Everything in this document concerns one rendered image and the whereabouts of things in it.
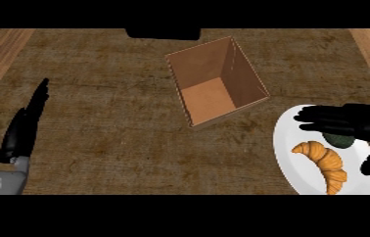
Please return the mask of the white plate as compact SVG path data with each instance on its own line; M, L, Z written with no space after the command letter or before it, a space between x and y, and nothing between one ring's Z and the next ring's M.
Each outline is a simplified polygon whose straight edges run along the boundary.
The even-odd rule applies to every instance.
M327 183L317 165L303 154L291 152L299 143L317 141L337 152L342 160L346 181L337 195L370 195L370 175L359 171L361 164L370 156L368 143L355 140L349 148L334 148L320 132L303 131L299 128L299 122L293 117L302 108L303 105L294 106L281 114L272 131L274 155L289 184L300 195L327 194Z

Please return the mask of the black appliance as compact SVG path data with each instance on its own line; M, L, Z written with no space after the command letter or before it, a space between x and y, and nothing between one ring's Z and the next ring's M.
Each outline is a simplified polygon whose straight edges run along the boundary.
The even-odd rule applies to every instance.
M199 28L179 28L179 29L128 28L125 32L131 38L197 40L200 36Z

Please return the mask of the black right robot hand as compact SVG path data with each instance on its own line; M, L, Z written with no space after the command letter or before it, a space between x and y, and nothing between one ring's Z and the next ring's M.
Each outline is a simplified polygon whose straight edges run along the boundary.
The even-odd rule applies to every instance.
M370 144L370 105L306 106L293 119L305 131L352 136Z

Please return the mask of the dark green avocado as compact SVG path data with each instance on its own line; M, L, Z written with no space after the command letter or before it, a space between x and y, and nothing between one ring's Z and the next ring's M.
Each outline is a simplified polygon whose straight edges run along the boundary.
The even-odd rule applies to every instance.
M339 149L346 149L353 144L355 138L352 136L336 135L330 133L324 133L322 136L328 144Z

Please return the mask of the golden croissant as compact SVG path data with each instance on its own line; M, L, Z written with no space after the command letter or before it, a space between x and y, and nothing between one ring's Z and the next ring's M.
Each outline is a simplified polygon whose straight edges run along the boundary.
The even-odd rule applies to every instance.
M290 150L306 156L315 164L327 185L327 194L334 195L346 182L346 171L342 169L342 159L337 152L325 148L318 141L300 142Z

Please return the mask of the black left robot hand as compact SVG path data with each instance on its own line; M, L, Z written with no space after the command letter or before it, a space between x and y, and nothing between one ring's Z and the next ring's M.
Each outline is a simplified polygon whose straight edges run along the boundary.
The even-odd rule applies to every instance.
M13 116L0 145L0 163L11 164L19 157L29 157L36 141L36 124L42 113L48 79L45 78L34 92L31 102Z

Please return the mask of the brown cardboard box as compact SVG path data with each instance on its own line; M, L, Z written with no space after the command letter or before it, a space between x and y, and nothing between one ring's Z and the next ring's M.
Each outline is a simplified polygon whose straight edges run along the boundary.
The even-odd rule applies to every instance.
M268 99L258 72L231 36L165 58L191 129L221 122Z

